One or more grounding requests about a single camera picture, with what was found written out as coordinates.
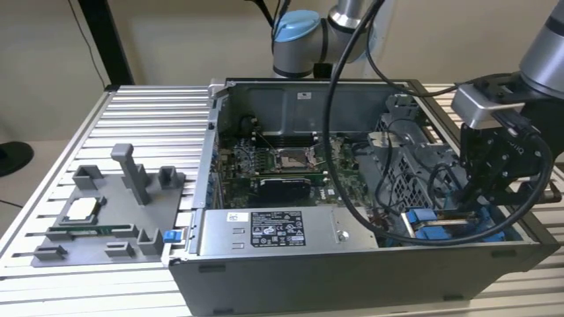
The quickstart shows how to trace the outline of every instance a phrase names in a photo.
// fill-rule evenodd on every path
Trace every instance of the metal case panel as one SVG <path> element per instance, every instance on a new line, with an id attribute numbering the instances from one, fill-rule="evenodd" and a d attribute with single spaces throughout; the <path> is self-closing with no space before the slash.
<path id="1" fill-rule="evenodd" d="M 378 249 L 188 261 L 169 266 L 194 316 L 341 310 L 468 300 L 537 246 Z"/>
<path id="2" fill-rule="evenodd" d="M 385 112 L 385 99 L 393 92 L 393 88 L 374 82 L 338 85 L 332 131 L 372 131 Z M 229 110 L 228 119 L 236 126 L 241 115 L 254 114 L 266 135 L 309 135 L 312 131 L 321 131 L 325 95 L 322 81 L 236 80 L 229 87 L 230 104 L 236 106 Z"/>

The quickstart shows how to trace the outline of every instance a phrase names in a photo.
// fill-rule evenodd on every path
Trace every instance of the green circuit board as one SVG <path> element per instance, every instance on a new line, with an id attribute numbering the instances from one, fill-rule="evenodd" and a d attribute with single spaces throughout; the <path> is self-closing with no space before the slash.
<path id="1" fill-rule="evenodd" d="M 338 179 L 353 204 L 372 206 L 368 187 L 358 173 L 358 164 L 348 144 L 332 140 L 333 159 Z M 221 149 L 221 184 L 224 208 L 342 206 L 333 182 L 326 173 L 322 146 L 256 148 L 240 141 L 236 146 Z M 264 201 L 258 186 L 264 180 L 304 180 L 308 195 L 289 201 Z"/>

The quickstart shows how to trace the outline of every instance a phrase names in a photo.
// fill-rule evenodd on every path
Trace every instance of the motherboard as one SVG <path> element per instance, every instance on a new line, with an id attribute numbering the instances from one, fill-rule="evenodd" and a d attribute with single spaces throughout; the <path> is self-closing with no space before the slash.
<path id="1" fill-rule="evenodd" d="M 262 135 L 224 139 L 220 149 L 224 208 L 342 205 L 326 172 L 324 149 L 314 140 L 301 137 L 281 142 Z M 352 144 L 344 137 L 333 137 L 332 150 L 348 195 L 356 206 L 368 207 L 372 199 Z"/>

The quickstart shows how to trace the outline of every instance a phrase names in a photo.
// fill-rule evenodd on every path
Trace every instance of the power cable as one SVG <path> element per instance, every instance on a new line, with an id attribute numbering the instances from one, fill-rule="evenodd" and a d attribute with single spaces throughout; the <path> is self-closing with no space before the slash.
<path id="1" fill-rule="evenodd" d="M 484 79 L 488 78 L 493 78 L 493 77 L 504 77 L 504 76 L 509 76 L 510 73 L 496 73 L 496 74 L 490 74 L 490 75 L 485 75 L 481 77 L 477 77 L 474 79 L 470 79 L 469 81 L 465 81 L 462 83 L 456 83 L 452 87 L 448 87 L 440 91 L 434 91 L 434 92 L 414 92 L 413 90 L 409 90 L 408 88 L 405 88 L 404 86 L 396 84 L 380 71 L 378 67 L 376 66 L 376 63 L 373 61 L 372 55 L 370 55 L 370 33 L 372 33 L 372 28 L 368 29 L 368 35 L 366 35 L 366 42 L 365 42 L 365 55 L 366 55 L 366 60 L 368 60 L 368 64 L 370 64 L 372 70 L 374 71 L 374 73 L 378 75 L 380 79 L 389 85 L 392 86 L 394 89 L 397 89 L 398 91 L 401 91 L 404 94 L 408 94 L 409 96 L 413 97 L 420 97 L 420 98 L 425 98 L 425 97 L 436 97 L 440 96 L 442 94 L 446 94 L 449 92 L 453 92 L 456 89 L 458 89 L 460 85 L 464 84 L 472 84 L 472 83 L 477 83 L 480 81 L 482 81 Z"/>
<path id="2" fill-rule="evenodd" d="M 104 78 L 102 78 L 102 76 L 100 74 L 100 70 L 97 69 L 97 66 L 96 66 L 94 54 L 92 52 L 92 46 L 89 45 L 86 36 L 84 35 L 84 31 L 81 30 L 81 26 L 80 26 L 80 22 L 78 22 L 78 18 L 77 18 L 77 13 L 74 12 L 74 8 L 72 7 L 70 0 L 66 0 L 66 3 L 69 4 L 70 11 L 72 11 L 72 16 L 73 16 L 74 22 L 77 23 L 77 26 L 78 26 L 78 31 L 80 31 L 81 38 L 84 40 L 84 43 L 86 43 L 86 46 L 88 46 L 89 59 L 92 60 L 92 64 L 94 66 L 94 70 L 96 70 L 96 73 L 97 73 L 97 78 L 100 78 L 100 82 L 102 83 L 102 88 L 105 88 Z"/>
<path id="3" fill-rule="evenodd" d="M 272 15 L 270 15 L 270 12 L 268 11 L 266 5 L 264 4 L 264 0 L 246 0 L 246 1 L 250 1 L 256 4 L 256 6 L 262 12 L 264 18 L 266 19 L 268 25 L 270 26 L 270 28 L 273 28 L 274 21 L 272 20 Z"/>
<path id="4" fill-rule="evenodd" d="M 280 28 L 280 21 L 284 18 L 285 13 L 288 12 L 288 7 L 289 4 L 292 3 L 292 0 L 284 0 L 284 3 L 280 6 L 280 0 L 277 2 L 276 5 L 276 11 L 274 11 L 274 27 L 272 28 L 272 34 L 270 34 L 270 50 L 274 51 L 274 40 L 276 40 L 276 35 L 278 32 L 278 28 Z"/>

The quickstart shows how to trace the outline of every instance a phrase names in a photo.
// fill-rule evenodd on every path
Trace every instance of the open computer chassis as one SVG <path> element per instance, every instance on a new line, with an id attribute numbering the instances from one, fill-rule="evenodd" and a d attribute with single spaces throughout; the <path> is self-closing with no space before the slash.
<path id="1" fill-rule="evenodd" d="M 425 91 L 417 81 L 397 83 Z M 349 215 L 326 173 L 326 82 L 228 79 L 209 89 L 192 224 L 169 262 L 194 315 L 468 300 L 558 247 L 532 213 L 500 234 L 460 246 L 374 237 Z M 410 237 L 448 238 L 504 219 L 509 207 L 485 205 L 464 219 L 444 212 L 466 178 L 457 165 L 458 128 L 432 98 L 401 95 L 378 81 L 341 81 L 330 131 L 340 180 L 374 225 Z M 389 173 L 376 193 L 388 151 Z M 452 173 L 428 186 L 437 162 Z M 400 215 L 382 212 L 376 194 Z"/>

